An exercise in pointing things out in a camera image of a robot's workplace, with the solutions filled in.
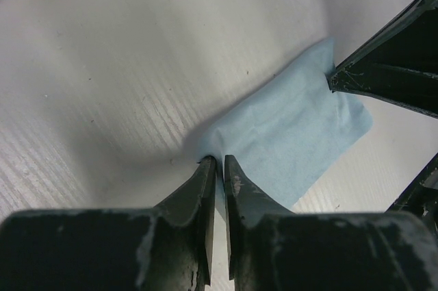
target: blue cloth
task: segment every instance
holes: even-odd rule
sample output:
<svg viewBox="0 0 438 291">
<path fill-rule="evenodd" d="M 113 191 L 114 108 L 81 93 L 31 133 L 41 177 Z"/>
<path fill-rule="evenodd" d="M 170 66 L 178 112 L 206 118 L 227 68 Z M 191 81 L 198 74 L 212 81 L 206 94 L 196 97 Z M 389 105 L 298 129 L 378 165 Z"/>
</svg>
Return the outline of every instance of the blue cloth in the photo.
<svg viewBox="0 0 438 291">
<path fill-rule="evenodd" d="M 307 49 L 201 137 L 197 159 L 234 155 L 246 175 L 291 208 L 372 126 L 353 94 L 332 93 L 333 39 Z"/>
</svg>

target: blue paper towel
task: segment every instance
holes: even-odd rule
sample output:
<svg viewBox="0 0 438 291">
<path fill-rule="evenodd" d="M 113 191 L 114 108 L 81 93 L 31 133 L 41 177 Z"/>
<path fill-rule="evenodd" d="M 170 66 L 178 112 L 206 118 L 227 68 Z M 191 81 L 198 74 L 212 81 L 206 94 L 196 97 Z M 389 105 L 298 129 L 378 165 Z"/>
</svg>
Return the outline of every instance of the blue paper towel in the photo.
<svg viewBox="0 0 438 291">
<path fill-rule="evenodd" d="M 372 126 L 353 94 L 332 93 L 333 39 L 307 49 L 280 75 L 216 121 L 197 158 L 234 155 L 246 175 L 290 208 Z"/>
</svg>

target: white table surface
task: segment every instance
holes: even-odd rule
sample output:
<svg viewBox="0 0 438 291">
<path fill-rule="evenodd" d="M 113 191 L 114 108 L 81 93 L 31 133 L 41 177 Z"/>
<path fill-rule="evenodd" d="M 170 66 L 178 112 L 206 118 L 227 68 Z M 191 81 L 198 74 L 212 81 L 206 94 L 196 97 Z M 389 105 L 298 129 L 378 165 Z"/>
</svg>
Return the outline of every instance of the white table surface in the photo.
<svg viewBox="0 0 438 291">
<path fill-rule="evenodd" d="M 332 35 L 340 63 L 412 0 L 0 0 L 0 218 L 155 205 L 215 116 Z M 383 211 L 438 152 L 438 120 L 361 98 L 372 130 L 296 212 Z M 216 214 L 214 290 L 228 290 Z"/>
</svg>

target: wood grain texture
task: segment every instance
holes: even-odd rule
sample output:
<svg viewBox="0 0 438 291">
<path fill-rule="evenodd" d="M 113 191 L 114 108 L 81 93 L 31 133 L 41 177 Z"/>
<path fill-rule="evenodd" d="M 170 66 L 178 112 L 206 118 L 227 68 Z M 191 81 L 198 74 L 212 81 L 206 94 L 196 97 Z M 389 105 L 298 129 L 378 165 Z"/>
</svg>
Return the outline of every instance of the wood grain texture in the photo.
<svg viewBox="0 0 438 291">
<path fill-rule="evenodd" d="M 341 62 L 412 0 L 0 0 L 0 217 L 154 205 L 219 115 L 333 35 Z M 363 98 L 374 126 L 294 206 L 384 210 L 438 121 Z M 228 290 L 216 215 L 213 289 Z"/>
</svg>

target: white scratch mark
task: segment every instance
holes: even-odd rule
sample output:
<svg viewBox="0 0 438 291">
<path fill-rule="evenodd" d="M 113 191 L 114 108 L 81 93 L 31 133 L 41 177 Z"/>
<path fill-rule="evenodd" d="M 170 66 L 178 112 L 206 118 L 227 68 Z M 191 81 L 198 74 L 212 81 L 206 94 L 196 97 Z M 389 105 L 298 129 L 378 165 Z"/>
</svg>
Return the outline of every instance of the white scratch mark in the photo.
<svg viewBox="0 0 438 291">
<path fill-rule="evenodd" d="M 411 284 L 409 284 L 409 280 L 407 279 L 406 275 L 403 272 L 403 269 L 400 267 L 400 264 L 398 263 L 396 254 L 392 250 L 391 245 L 389 244 L 388 239 L 386 239 L 385 234 L 383 234 L 378 227 L 375 227 L 375 229 L 377 231 L 377 234 L 380 236 L 383 244 L 385 245 L 385 248 L 387 249 L 389 258 L 391 259 L 392 264 L 396 268 L 398 276 L 403 281 L 404 286 L 406 286 L 407 290 L 413 290 Z"/>
<path fill-rule="evenodd" d="M 377 254 L 377 250 L 376 250 L 376 245 L 374 244 L 372 236 L 367 235 L 367 241 L 368 241 L 368 245 L 370 246 L 372 256 L 374 258 L 378 258 L 378 254 Z"/>
<path fill-rule="evenodd" d="M 256 185 L 251 185 L 251 188 L 253 189 L 253 193 L 255 194 L 263 194 L 263 192 Z"/>
<path fill-rule="evenodd" d="M 353 81 L 356 85 L 358 85 L 358 87 L 363 88 L 363 85 L 359 84 L 359 83 L 354 79 L 354 77 L 351 76 L 351 73 L 350 73 L 350 72 L 345 71 L 345 74 L 346 74 L 346 76 L 348 76 L 348 77 L 351 79 L 351 81 Z"/>
<path fill-rule="evenodd" d="M 239 195 L 241 187 L 242 187 L 242 182 L 240 181 L 240 177 L 239 176 L 234 176 L 234 178 L 233 178 L 233 190 L 234 190 L 234 194 L 236 196 Z"/>
<path fill-rule="evenodd" d="M 374 227 L 388 228 L 397 227 L 400 232 L 401 241 L 412 246 L 413 253 L 423 263 L 423 270 L 428 275 L 429 281 L 432 285 L 438 285 L 438 255 L 436 254 L 435 240 L 432 234 L 427 232 L 427 228 L 416 220 L 412 220 L 410 214 L 401 213 L 386 213 L 381 214 L 321 214 L 318 215 L 320 220 L 332 220 L 334 217 L 348 222 L 349 225 L 364 228 Z M 435 229 L 438 232 L 438 226 L 435 224 Z"/>
<path fill-rule="evenodd" d="M 155 228 L 155 222 L 156 222 L 156 218 L 151 216 L 151 221 L 149 223 L 148 231 L 143 236 L 143 239 L 136 251 L 137 262 L 139 267 L 138 276 L 136 279 L 136 287 L 138 290 L 142 288 L 144 279 L 146 279 L 146 274 L 149 269 L 149 262 L 150 262 L 149 251 L 151 250 L 151 245 L 153 241 L 153 235 L 154 235 L 153 230 Z"/>
<path fill-rule="evenodd" d="M 346 221 L 335 221 L 335 226 L 338 226 L 340 228 L 344 228 L 347 226 L 347 222 Z"/>
</svg>

